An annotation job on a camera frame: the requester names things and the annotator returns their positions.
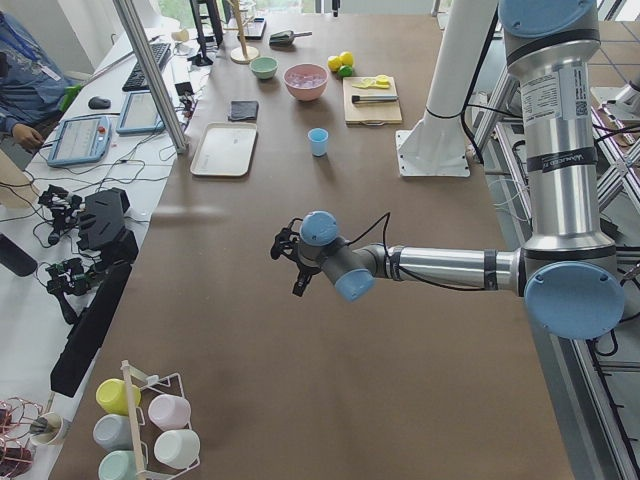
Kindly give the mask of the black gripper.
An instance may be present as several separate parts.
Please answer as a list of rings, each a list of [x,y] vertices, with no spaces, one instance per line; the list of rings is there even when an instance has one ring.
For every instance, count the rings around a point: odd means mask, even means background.
[[[294,230],[294,224],[302,221],[302,218],[294,217],[284,226],[274,237],[274,242],[270,249],[270,256],[273,260],[278,260],[281,256],[294,262],[298,268],[298,274],[293,284],[292,293],[295,296],[302,296],[311,282],[313,276],[320,273],[320,268],[314,264],[304,263],[299,254],[300,233]]]

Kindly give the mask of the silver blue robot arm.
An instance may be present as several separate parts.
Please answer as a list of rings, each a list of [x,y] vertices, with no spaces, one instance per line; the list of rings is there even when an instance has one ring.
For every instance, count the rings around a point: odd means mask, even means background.
[[[356,248],[335,217],[314,211],[275,237],[273,258],[298,267],[302,295],[324,274],[353,301],[379,278],[420,281],[461,291],[508,289],[532,320],[567,339],[591,340],[617,326],[625,293],[616,246],[600,227],[597,151],[589,107],[587,61],[600,44],[592,1],[459,1],[446,28],[423,119],[397,140],[399,161],[415,174],[464,170],[462,137],[452,121],[464,108],[480,39],[504,29],[507,70],[519,82],[532,233],[512,252],[390,247]]]

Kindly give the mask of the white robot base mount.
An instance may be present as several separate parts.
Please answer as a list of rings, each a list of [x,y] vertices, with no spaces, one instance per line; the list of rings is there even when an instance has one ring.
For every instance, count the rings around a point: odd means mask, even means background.
[[[412,129],[396,132],[401,176],[470,175],[461,120],[483,48],[493,36],[497,8],[493,0],[452,3],[424,115]]]

